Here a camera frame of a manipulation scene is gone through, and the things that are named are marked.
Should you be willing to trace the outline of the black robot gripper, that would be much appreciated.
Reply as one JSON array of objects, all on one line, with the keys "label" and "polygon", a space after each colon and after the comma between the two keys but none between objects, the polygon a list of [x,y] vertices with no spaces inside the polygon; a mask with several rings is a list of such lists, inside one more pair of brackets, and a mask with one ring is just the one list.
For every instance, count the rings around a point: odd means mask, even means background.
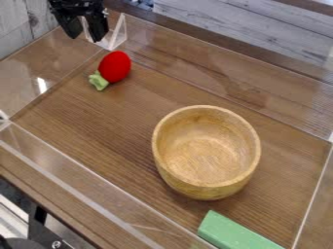
[{"label": "black robot gripper", "polygon": [[78,17],[84,17],[94,42],[108,33],[108,20],[103,0],[48,0],[51,12],[67,35],[75,39],[83,31]]}]

